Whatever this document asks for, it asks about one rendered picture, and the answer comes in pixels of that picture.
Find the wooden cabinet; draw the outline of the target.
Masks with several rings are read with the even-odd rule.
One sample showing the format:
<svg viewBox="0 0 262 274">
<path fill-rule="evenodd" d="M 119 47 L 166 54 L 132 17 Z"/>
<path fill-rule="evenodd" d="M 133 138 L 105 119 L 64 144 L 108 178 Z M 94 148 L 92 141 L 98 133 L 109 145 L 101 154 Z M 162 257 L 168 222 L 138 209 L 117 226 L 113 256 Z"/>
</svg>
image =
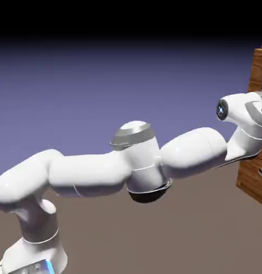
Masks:
<svg viewBox="0 0 262 274">
<path fill-rule="evenodd" d="M 248 91 L 260 91 L 261 86 L 262 46 L 254 50 Z M 236 186 L 262 204 L 262 150 L 257 157 L 240 162 Z"/>
</svg>

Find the wooden drawer front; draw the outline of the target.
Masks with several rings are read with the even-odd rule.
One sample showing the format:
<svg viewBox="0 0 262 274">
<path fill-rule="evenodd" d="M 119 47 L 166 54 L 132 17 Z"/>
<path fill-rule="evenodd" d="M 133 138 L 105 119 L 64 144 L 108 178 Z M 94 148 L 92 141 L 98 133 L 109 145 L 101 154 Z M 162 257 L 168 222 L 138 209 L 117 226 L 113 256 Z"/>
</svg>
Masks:
<svg viewBox="0 0 262 274">
<path fill-rule="evenodd" d="M 262 204 L 262 176 L 258 169 L 262 168 L 262 150 L 253 159 L 241 161 L 239 164 L 236 186 Z"/>
<path fill-rule="evenodd" d="M 248 92 L 260 91 L 262 88 L 262 47 L 253 53 Z"/>
</svg>

